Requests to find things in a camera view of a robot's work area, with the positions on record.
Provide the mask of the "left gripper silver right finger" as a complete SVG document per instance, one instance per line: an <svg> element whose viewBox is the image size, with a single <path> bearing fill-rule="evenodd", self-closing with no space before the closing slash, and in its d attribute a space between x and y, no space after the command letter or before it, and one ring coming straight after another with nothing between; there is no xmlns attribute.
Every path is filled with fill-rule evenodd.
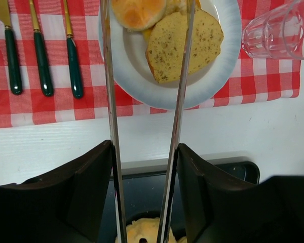
<svg viewBox="0 0 304 243"><path fill-rule="evenodd" d="M178 160L178 144L180 138L181 121L182 121L184 99L186 92L186 83L188 78L189 59L190 59L191 46L192 46L195 1L187 1L186 6L187 6L187 31L185 36L182 68L181 68L180 81L178 87L176 109L174 115L157 242L168 242L169 233L170 233L173 194L174 194L175 177L176 177L177 160Z"/></svg>

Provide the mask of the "small round bun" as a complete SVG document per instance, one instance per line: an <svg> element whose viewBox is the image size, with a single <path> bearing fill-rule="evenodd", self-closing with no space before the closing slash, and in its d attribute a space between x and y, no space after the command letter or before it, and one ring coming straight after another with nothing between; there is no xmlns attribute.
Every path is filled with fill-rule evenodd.
<svg viewBox="0 0 304 243"><path fill-rule="evenodd" d="M165 0L114 0L111 7L118 23L131 31L143 31L161 20Z"/></svg>

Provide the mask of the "left gripper silver left finger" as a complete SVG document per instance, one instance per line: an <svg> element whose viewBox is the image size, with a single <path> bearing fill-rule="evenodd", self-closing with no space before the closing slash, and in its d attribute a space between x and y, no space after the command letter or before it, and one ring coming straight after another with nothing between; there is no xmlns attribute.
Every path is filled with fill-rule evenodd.
<svg viewBox="0 0 304 243"><path fill-rule="evenodd" d="M111 29L108 0L102 0L100 3L100 17L102 25L103 55L105 62L104 67L108 99L108 119L112 149L112 173L115 191L117 238L118 242L127 242L126 215L115 98L115 82L112 65Z"/></svg>

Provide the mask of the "speckled bread slice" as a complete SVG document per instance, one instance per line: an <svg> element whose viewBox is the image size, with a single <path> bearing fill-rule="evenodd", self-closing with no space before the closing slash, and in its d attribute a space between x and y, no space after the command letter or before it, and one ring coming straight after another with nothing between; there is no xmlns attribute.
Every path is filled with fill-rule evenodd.
<svg viewBox="0 0 304 243"><path fill-rule="evenodd" d="M154 26L147 43L146 59L158 83L180 79L186 31L187 16L180 12L166 16ZM219 22L196 6L189 74L204 68L220 54L223 37Z"/></svg>

